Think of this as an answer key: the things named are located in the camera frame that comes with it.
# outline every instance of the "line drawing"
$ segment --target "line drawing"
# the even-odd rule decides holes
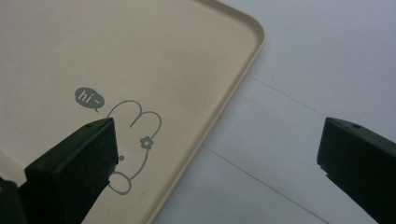
[[[142,105],[141,105],[140,103],[138,103],[137,101],[134,101],[134,100],[122,101],[121,103],[117,104],[116,106],[114,106],[114,107],[110,110],[110,112],[109,112],[108,115],[107,115],[107,118],[109,118],[109,117],[111,116],[111,113],[112,113],[115,109],[117,109],[117,107],[119,107],[120,105],[123,105],[123,104],[128,104],[128,103],[136,104],[136,105],[138,105],[138,107],[139,107],[139,114],[138,114],[137,117],[134,119],[134,121],[131,123],[131,125],[129,125],[129,128],[134,127],[134,125],[137,123],[137,121],[138,121],[142,116],[147,115],[147,114],[152,114],[152,115],[156,116],[156,117],[158,118],[159,124],[158,124],[157,130],[154,132],[154,134],[153,134],[152,136],[147,135],[147,136],[145,136],[145,137],[143,137],[143,138],[140,139],[141,147],[142,147],[143,149],[146,150],[146,156],[145,156],[145,159],[143,160],[142,164],[140,165],[139,169],[137,170],[137,172],[135,172],[131,177],[129,177],[128,175],[126,175],[126,174],[124,174],[123,172],[120,172],[120,171],[115,171],[115,172],[113,172],[112,175],[120,175],[120,176],[123,177],[123,178],[127,181],[127,183],[128,183],[128,189],[127,189],[127,190],[116,189],[114,186],[111,185],[111,183],[108,184],[108,186],[109,186],[112,190],[114,190],[115,192],[117,192],[119,195],[126,195],[126,194],[128,194],[128,193],[132,190],[132,180],[133,180],[134,178],[136,178],[136,177],[142,172],[143,168],[145,167],[145,165],[146,165],[146,163],[147,163],[147,161],[148,161],[148,158],[149,158],[149,151],[151,150],[152,145],[154,144],[154,140],[153,140],[153,139],[154,139],[154,137],[157,135],[157,133],[160,131],[160,129],[161,129],[162,125],[163,125],[163,119],[161,118],[161,116],[160,116],[157,112],[154,112],[154,111],[145,111],[145,112],[143,112],[143,107],[142,107]]]

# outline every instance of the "cream plastic tray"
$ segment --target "cream plastic tray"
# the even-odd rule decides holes
[[[217,1],[0,4],[0,176],[113,117],[120,164],[84,223],[148,223],[264,43]]]

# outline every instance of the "white background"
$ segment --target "white background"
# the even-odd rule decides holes
[[[156,223],[375,223],[316,157],[326,117],[396,142],[396,2],[224,2],[267,41]]]

